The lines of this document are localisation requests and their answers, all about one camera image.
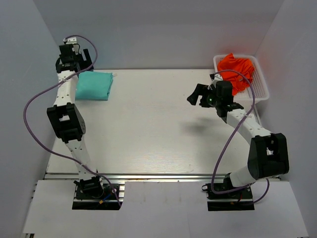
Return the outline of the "teal t-shirt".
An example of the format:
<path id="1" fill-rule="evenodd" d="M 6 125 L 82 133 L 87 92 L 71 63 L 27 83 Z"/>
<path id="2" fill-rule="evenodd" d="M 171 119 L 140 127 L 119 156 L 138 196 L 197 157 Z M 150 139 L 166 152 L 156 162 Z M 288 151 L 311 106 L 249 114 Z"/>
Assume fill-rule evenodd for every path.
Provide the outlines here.
<path id="1" fill-rule="evenodd" d="M 107 101 L 113 83 L 112 73 L 86 71 L 79 74 L 75 100 Z"/>

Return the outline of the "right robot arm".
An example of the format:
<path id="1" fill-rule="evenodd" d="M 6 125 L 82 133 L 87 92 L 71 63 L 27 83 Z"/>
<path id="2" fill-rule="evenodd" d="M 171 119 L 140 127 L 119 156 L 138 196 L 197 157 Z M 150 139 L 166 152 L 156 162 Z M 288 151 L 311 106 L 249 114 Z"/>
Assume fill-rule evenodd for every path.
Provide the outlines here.
<path id="1" fill-rule="evenodd" d="M 228 173 L 219 189 L 215 189 L 214 181 L 211 182 L 211 192 L 217 195 L 237 192 L 260 179 L 287 174 L 290 169 L 284 134 L 273 133 L 258 124 L 250 111 L 234 101 L 231 91 L 232 85 L 226 81 L 211 86 L 197 84 L 187 98 L 193 106 L 199 104 L 202 108 L 215 108 L 217 115 L 234 128 L 225 149 L 236 133 L 250 146 L 246 166 Z"/>

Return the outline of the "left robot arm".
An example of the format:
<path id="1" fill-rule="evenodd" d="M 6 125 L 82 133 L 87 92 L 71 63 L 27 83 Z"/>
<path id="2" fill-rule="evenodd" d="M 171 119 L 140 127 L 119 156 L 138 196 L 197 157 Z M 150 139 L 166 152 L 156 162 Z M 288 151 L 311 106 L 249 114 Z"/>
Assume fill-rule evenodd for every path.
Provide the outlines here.
<path id="1" fill-rule="evenodd" d="M 95 177 L 97 169 L 88 154 L 84 134 L 86 125 L 75 105 L 76 86 L 79 81 L 77 72 L 91 65 L 87 49 L 87 59 L 83 59 L 78 44 L 59 46 L 60 55 L 56 62 L 58 85 L 56 100 L 47 108 L 47 115 L 57 138 L 61 139 L 76 160 L 79 181 L 87 183 Z"/>

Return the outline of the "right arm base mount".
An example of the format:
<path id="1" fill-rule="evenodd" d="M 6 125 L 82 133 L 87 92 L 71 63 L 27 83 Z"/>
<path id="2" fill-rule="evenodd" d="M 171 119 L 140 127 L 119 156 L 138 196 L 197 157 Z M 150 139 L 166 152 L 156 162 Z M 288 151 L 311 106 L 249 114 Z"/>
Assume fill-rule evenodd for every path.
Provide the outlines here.
<path id="1" fill-rule="evenodd" d="M 245 187 L 238 191 L 216 194 L 211 189 L 211 183 L 202 186 L 207 194 L 208 211 L 253 211 L 253 194 L 251 188 Z"/>

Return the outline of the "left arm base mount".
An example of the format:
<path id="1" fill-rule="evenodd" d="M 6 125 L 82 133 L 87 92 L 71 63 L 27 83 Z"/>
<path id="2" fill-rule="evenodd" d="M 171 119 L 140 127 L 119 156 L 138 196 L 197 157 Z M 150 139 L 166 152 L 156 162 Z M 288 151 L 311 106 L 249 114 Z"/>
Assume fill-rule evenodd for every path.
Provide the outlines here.
<path id="1" fill-rule="evenodd" d="M 74 181 L 73 210 L 118 211 L 124 198 L 124 185 L 103 183 L 100 179 Z"/>

